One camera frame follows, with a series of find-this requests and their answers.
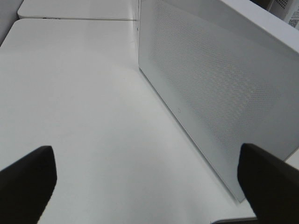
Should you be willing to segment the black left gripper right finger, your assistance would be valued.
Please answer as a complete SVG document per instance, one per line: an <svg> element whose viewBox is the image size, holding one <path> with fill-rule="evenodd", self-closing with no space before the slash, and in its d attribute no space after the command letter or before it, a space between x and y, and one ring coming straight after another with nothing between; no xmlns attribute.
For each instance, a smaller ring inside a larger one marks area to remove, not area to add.
<svg viewBox="0 0 299 224"><path fill-rule="evenodd" d="M299 171L262 148L241 146L237 179L260 224L299 222Z"/></svg>

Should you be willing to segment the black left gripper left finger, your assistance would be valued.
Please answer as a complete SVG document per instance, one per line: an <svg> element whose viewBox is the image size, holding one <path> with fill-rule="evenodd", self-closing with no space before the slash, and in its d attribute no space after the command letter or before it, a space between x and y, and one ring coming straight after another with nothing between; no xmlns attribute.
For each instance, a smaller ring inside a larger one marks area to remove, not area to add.
<svg viewBox="0 0 299 224"><path fill-rule="evenodd" d="M0 172L0 222L36 224L57 183L51 146L41 146Z"/></svg>

